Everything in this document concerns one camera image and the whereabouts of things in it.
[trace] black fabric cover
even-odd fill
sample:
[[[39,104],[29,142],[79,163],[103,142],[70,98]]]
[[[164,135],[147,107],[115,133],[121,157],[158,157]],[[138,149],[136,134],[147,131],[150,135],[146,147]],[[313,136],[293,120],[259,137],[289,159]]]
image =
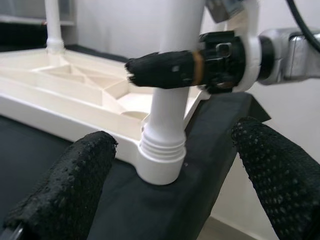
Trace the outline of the black fabric cover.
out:
[[[9,211],[4,227],[23,223],[26,239],[87,239],[116,144],[100,131],[69,146],[33,192]]]
[[[301,147],[248,117],[232,138],[280,240],[315,240],[320,233],[320,165]]]

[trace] white plastic base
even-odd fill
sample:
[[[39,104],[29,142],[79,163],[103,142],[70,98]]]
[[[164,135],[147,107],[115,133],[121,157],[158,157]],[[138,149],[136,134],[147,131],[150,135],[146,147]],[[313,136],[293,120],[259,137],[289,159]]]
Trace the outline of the white plastic base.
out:
[[[147,182],[162,185],[174,181],[185,153],[176,161],[146,162],[140,152],[153,92],[130,84],[120,62],[68,50],[0,53],[0,115],[70,141],[106,131],[119,143],[118,159],[135,166]],[[208,95],[190,88],[184,126],[202,99]]]
[[[141,146],[138,147],[139,159],[136,165],[138,175],[146,182],[154,185],[167,185],[173,183],[180,172],[181,166],[186,156],[185,148],[174,160],[162,159],[162,157],[152,158],[147,155]]]

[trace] white vertical pole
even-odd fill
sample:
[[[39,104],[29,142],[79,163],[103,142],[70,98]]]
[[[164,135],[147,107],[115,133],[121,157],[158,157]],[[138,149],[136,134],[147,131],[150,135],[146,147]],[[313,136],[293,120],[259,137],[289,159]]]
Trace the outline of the white vertical pole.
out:
[[[60,54],[65,48],[61,37],[58,0],[45,0],[45,15],[48,34],[46,40],[47,50],[50,54]]]
[[[197,48],[206,0],[167,0],[161,52]],[[184,115],[189,88],[155,89],[149,122],[139,146],[137,172],[145,181],[165,185],[175,181],[184,157]]]

